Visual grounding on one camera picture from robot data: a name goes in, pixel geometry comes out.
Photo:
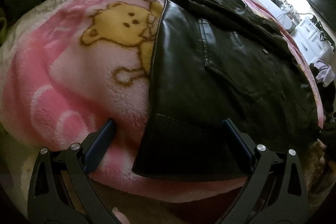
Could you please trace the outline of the person's thumb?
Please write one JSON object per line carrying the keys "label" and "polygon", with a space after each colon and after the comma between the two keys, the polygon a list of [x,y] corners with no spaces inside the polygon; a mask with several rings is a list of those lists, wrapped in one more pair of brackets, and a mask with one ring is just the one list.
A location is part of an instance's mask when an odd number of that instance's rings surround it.
{"label": "person's thumb", "polygon": [[118,208],[114,207],[112,209],[113,214],[118,218],[118,220],[122,223],[122,224],[130,224],[130,221],[128,220],[128,218],[126,217],[126,215],[124,215],[122,212],[120,212],[118,210]]}

